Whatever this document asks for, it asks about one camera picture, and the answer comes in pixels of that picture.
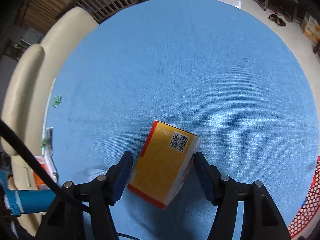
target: slipper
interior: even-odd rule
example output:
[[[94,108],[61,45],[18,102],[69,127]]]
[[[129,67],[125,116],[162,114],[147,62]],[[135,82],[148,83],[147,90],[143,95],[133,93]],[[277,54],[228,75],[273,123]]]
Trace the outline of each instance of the slipper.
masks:
[[[286,27],[287,26],[287,24],[281,18],[277,18],[275,22],[276,22],[276,25],[278,25],[279,27]]]
[[[276,14],[270,14],[268,19],[272,22],[276,22],[276,20],[278,19],[278,16]]]

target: orange and red box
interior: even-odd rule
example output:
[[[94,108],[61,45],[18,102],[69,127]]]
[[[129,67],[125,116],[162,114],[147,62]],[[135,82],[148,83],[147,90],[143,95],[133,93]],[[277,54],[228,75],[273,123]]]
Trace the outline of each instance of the orange and red box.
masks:
[[[165,209],[179,193],[200,142],[195,134],[155,121],[131,175],[129,190]]]

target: blue fabric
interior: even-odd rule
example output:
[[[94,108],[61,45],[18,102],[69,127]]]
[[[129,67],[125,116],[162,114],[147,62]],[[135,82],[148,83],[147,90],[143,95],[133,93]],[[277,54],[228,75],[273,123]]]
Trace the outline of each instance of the blue fabric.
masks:
[[[152,0],[120,11],[72,52],[56,95],[47,125],[61,185],[125,151],[136,161],[160,120],[197,134],[222,174],[262,180],[287,224],[308,192],[318,147],[308,81],[272,30],[228,4]],[[144,240],[207,239],[215,212],[194,171],[165,211],[127,189],[111,207],[117,231]]]

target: beige chair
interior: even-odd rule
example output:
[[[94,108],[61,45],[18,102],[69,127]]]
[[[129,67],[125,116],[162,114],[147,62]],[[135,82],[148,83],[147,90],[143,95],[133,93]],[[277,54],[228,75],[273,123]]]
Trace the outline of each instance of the beige chair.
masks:
[[[10,80],[1,119],[19,136],[33,155],[41,155],[44,114],[52,82],[65,60],[97,22],[82,8],[75,7],[59,19],[40,44],[22,55]],[[33,172],[11,146],[1,138],[11,156],[14,186],[36,189]],[[26,228],[32,235],[33,228]]]

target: blue tablecloth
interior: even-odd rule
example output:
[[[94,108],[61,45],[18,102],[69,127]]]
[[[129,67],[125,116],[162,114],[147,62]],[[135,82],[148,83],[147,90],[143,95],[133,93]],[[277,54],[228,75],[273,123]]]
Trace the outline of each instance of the blue tablecloth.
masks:
[[[108,168],[124,151],[136,161],[160,120],[199,135],[221,173],[262,180],[287,224],[308,192],[318,150],[308,81],[272,30],[228,4],[151,0],[120,11],[72,52],[57,95],[47,126],[61,185],[86,182],[88,168]],[[194,171],[165,211],[127,189],[111,207],[117,231],[142,240],[206,239],[215,212]]]

